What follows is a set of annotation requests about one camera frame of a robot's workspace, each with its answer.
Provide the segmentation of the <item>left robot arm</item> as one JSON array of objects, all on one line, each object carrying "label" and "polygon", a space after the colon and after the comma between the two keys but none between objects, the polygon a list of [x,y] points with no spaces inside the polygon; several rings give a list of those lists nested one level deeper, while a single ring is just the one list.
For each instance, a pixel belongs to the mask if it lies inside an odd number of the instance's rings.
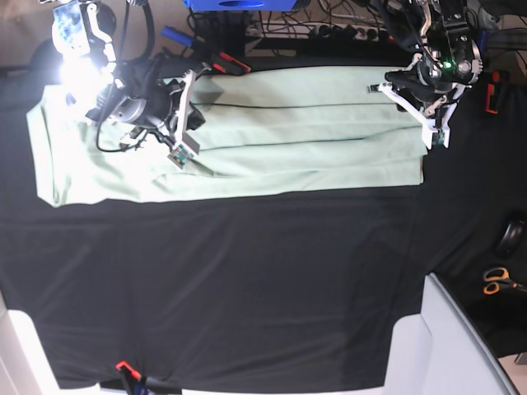
[{"label": "left robot arm", "polygon": [[466,1],[374,1],[389,37],[412,55],[368,87],[382,93],[422,126],[427,149],[450,145],[449,121],[462,95],[478,81],[483,59],[467,21]]}]

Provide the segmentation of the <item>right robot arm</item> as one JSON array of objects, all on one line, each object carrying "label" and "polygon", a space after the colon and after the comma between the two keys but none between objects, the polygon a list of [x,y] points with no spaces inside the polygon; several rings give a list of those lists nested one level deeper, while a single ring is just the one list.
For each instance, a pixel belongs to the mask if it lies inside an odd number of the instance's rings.
[{"label": "right robot arm", "polygon": [[61,78],[67,103],[96,124],[101,134],[107,120],[133,126],[115,152],[137,150],[152,135],[169,149],[169,159],[180,169],[197,158],[200,145],[190,131],[205,122],[192,103],[196,81],[209,71],[203,63],[168,82],[161,79],[167,57],[154,54],[155,25],[147,1],[127,1],[125,10],[142,9],[147,45],[141,56],[125,60],[128,23],[114,41],[116,20],[101,1],[60,1],[53,9],[52,42],[63,58]]}]

